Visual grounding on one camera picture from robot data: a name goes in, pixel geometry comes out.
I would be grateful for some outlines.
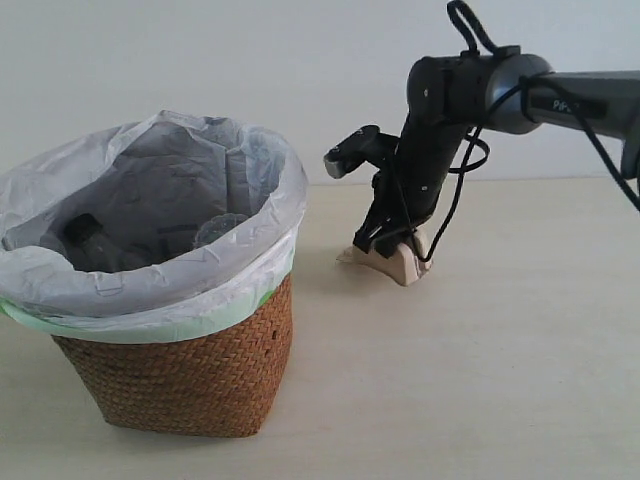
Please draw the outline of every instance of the clear plastic bottle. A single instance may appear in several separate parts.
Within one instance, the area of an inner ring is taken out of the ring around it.
[[[249,217],[241,213],[225,213],[224,215],[213,217],[198,230],[194,247],[200,248],[215,242],[248,219]]]
[[[63,233],[69,243],[83,253],[86,264],[76,265],[78,270],[116,273],[151,264],[142,254],[117,246],[91,214],[86,213],[71,220]]]

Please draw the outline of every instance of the trash can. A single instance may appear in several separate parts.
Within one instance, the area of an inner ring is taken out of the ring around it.
[[[163,111],[85,136],[0,176],[0,308],[52,336],[106,422],[254,435],[289,358],[306,193],[282,136],[230,118]],[[229,213],[243,221],[195,242]],[[75,268],[63,232],[84,214],[150,264]]]

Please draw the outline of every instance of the table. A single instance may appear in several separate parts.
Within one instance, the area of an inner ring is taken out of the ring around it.
[[[638,478],[640,221],[615,184],[469,182],[408,288],[335,261],[370,196],[310,190],[291,360],[249,439],[111,427],[53,342],[2,318],[0,478]]]

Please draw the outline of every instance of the white wall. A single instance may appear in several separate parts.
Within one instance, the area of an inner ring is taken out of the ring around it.
[[[558,71],[640,66],[637,0],[470,0],[497,43]],[[0,0],[0,171],[85,133],[161,109],[283,133],[313,182],[362,124],[397,133],[407,73],[458,53],[445,0]],[[601,174],[578,132],[488,134],[475,178]],[[607,142],[619,155],[618,142]],[[369,181],[363,170],[344,181]]]

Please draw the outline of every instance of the woven basket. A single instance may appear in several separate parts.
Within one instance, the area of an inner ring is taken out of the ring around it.
[[[291,279],[242,323],[195,340],[115,345],[53,337],[107,423],[208,437],[258,433],[292,340]]]

